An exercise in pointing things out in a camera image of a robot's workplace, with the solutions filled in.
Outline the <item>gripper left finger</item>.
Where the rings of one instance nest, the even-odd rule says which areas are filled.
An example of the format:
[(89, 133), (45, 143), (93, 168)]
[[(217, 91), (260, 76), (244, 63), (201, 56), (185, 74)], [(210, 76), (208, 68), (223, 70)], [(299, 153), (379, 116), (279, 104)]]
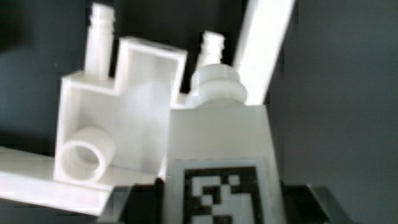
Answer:
[(116, 186), (95, 224), (162, 224), (166, 182)]

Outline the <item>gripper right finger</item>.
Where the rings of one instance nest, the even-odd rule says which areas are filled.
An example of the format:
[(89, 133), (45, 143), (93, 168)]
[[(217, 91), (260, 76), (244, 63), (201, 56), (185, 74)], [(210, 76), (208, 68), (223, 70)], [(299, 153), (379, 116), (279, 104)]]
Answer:
[(285, 185), (288, 224), (356, 224), (326, 186)]

